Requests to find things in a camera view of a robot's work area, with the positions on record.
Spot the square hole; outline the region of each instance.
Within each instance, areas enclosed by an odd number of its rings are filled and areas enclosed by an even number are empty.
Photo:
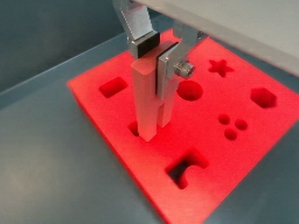
[[[127,88],[127,82],[122,77],[116,77],[114,80],[111,80],[99,87],[99,91],[107,98],[110,98],[126,88]]]

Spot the cutout hole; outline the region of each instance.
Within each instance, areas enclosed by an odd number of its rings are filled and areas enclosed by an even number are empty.
[[[228,125],[230,124],[230,116],[219,115],[219,123],[222,123],[223,125]]]
[[[134,136],[139,137],[136,121],[130,123],[128,129],[130,129],[131,133],[134,134]]]
[[[186,101],[195,102],[202,98],[202,85],[192,80],[184,80],[180,82],[176,93]]]
[[[99,87],[99,91],[107,98],[110,98],[126,88],[127,88],[126,81],[123,80],[122,77],[116,77],[114,80],[111,80]]]
[[[230,141],[235,141],[238,139],[238,132],[234,129],[224,130],[224,136]]]
[[[277,106],[277,96],[264,87],[251,89],[250,99],[262,109]]]
[[[210,69],[211,73],[218,73],[222,78],[227,77],[227,73],[234,72],[234,68],[227,66],[228,62],[223,59],[220,61],[210,60]]]
[[[184,172],[192,165],[199,166],[202,169],[207,168],[207,166],[210,165],[208,161],[196,151],[196,149],[191,149],[191,151],[182,157],[182,159],[179,161],[175,161],[175,163],[166,168],[167,174],[170,175],[174,183],[180,189],[184,189],[188,186]]]
[[[235,126],[239,130],[246,130],[248,128],[248,123],[244,120],[238,119],[235,121]]]

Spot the gray table surface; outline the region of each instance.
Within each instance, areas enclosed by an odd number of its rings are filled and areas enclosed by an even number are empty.
[[[2,224],[162,223],[67,88],[126,49],[116,36],[0,94]],[[232,50],[299,92],[298,78]],[[299,223],[298,138],[299,123],[207,223]]]

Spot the star-shaped hole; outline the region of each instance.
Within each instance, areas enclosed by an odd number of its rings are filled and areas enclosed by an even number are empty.
[[[222,78],[226,78],[227,73],[234,72],[234,68],[227,66],[227,61],[223,59],[222,61],[210,60],[210,72],[218,73]]]

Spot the hexagonal hole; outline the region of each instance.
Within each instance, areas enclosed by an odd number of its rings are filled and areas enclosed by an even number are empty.
[[[262,109],[277,106],[277,96],[264,87],[251,89],[250,99]]]

